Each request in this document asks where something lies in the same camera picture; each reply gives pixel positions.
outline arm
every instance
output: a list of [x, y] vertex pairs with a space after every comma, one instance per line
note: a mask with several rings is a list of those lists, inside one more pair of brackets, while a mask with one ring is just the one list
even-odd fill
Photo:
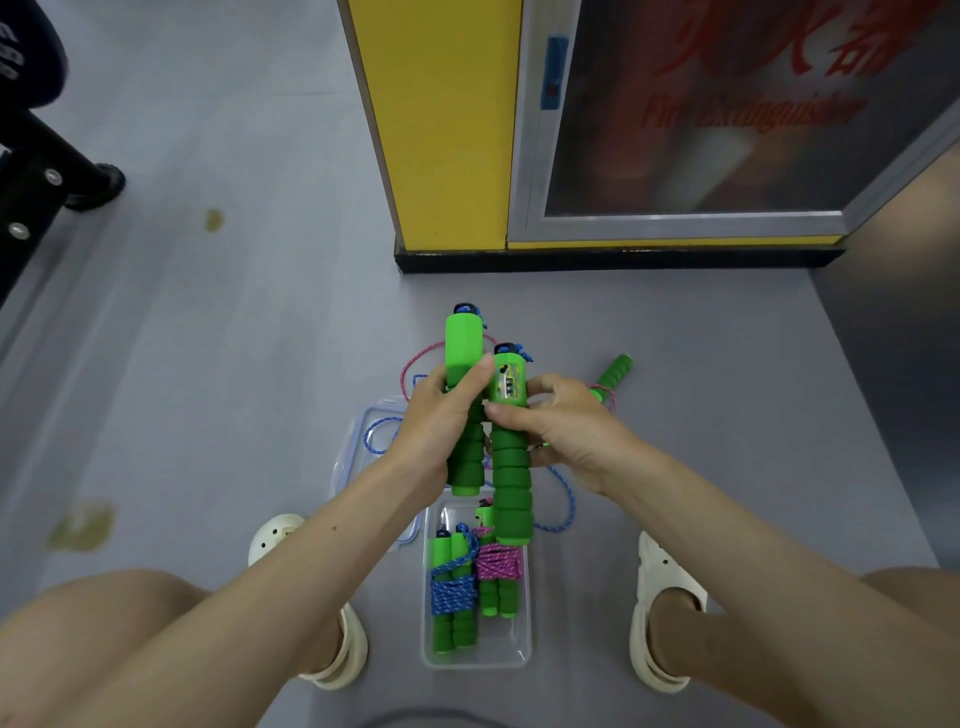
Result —
[[953, 725], [960, 643], [756, 518], [646, 445], [584, 385], [544, 376], [537, 409], [488, 406], [499, 424], [550, 443], [534, 463], [565, 462], [621, 505], [759, 638], [828, 722]]
[[271, 553], [160, 632], [56, 725], [254, 726], [311, 637], [360, 586], [446, 481], [481, 360], [444, 394], [443, 367], [416, 388], [388, 453]]

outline black chair leg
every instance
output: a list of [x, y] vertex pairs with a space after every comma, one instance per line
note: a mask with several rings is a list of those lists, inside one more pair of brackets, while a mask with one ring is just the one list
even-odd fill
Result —
[[83, 211], [116, 199], [126, 178], [112, 164], [94, 164], [36, 116], [0, 100], [0, 145], [43, 157], [66, 188], [64, 206]]

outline left hand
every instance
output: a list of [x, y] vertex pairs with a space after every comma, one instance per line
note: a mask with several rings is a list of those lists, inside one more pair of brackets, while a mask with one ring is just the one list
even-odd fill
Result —
[[457, 444], [470, 405], [490, 385], [493, 355], [484, 354], [450, 392], [441, 364], [414, 387], [396, 439], [381, 461], [393, 464], [409, 478], [424, 506], [436, 500], [446, 484], [446, 458]]

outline hand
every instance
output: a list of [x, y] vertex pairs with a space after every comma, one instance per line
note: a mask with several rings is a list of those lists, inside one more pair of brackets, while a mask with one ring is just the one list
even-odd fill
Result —
[[636, 455], [659, 454], [641, 442], [604, 407], [589, 389], [575, 379], [537, 376], [527, 382], [527, 396], [551, 394], [550, 400], [533, 402], [529, 409], [509, 404], [487, 404], [487, 416], [501, 427], [523, 430], [537, 447], [531, 466], [564, 463], [583, 485], [609, 496], [619, 483], [638, 474]]
[[443, 364], [414, 387], [400, 432], [380, 460], [392, 463], [409, 478], [424, 506], [444, 490], [446, 458], [464, 431], [470, 405], [492, 377], [493, 355], [487, 353], [450, 392], [444, 392]]

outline white sandal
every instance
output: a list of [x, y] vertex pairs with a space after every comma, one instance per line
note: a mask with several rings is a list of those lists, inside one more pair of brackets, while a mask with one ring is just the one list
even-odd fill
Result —
[[654, 599], [667, 589], [684, 589], [707, 609], [707, 590], [660, 548], [646, 531], [640, 533], [640, 567], [636, 571], [636, 607], [630, 625], [630, 662], [644, 683], [659, 692], [680, 692], [690, 678], [671, 675], [662, 670], [650, 654], [647, 643], [647, 616]]
[[[253, 566], [270, 553], [277, 544], [296, 531], [302, 524], [303, 519], [300, 516], [285, 513], [282, 516], [271, 518], [260, 526], [250, 544], [250, 554], [247, 558], [248, 566]], [[367, 652], [369, 650], [367, 633], [349, 602], [340, 610], [340, 631], [343, 633], [340, 651], [337, 652], [337, 656], [333, 658], [329, 667], [320, 672], [300, 676], [325, 691], [337, 691], [340, 688], [345, 688], [356, 680], [357, 675], [363, 669], [363, 665], [367, 663]]]

